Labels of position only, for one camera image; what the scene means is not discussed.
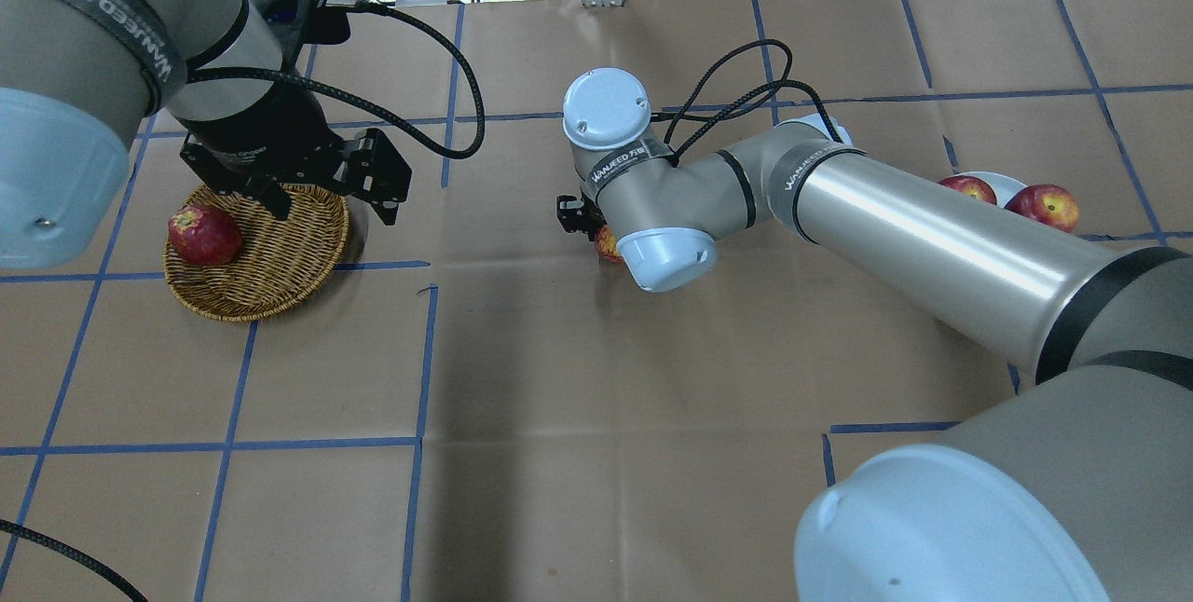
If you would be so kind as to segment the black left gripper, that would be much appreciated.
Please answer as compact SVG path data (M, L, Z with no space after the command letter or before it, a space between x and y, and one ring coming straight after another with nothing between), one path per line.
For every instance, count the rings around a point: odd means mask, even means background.
M304 46L346 41L346 13L324 0L243 0L222 51L188 62L212 77L178 93L177 118L190 134L183 161L210 190L249 198L276 221L293 207L286 185L316 185L395 225L410 166L378 128L348 139L333 131L295 67Z

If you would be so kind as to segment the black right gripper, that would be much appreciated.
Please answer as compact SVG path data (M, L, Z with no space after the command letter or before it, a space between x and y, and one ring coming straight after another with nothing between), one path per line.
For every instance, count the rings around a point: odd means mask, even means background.
M587 238L596 238L602 226L602 212L587 196L557 196L555 219L564 232L583 232Z

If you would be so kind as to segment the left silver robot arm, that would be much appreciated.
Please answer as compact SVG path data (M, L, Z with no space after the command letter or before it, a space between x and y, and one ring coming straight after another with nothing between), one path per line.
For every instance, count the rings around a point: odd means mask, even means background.
M190 134L183 161L209 190L278 221L288 185L353 196L392 224L412 169L376 128L334 134L295 58L350 36L324 0L4 0L5 269L87 250L130 176L142 119Z

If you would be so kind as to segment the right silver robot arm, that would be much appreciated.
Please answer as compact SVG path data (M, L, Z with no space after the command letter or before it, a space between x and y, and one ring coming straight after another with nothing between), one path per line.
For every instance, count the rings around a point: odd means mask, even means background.
M775 221L811 277L764 284L830 316L789 334L863 350L880 325L950 331L1030 376L1022 395L886 449L811 501L795 534L801 601L1188 601L1189 253L1118 252L882 163L823 108L675 165L639 80L571 80L563 131L583 192L571 231L608 221L632 279L665 293L717 241Z

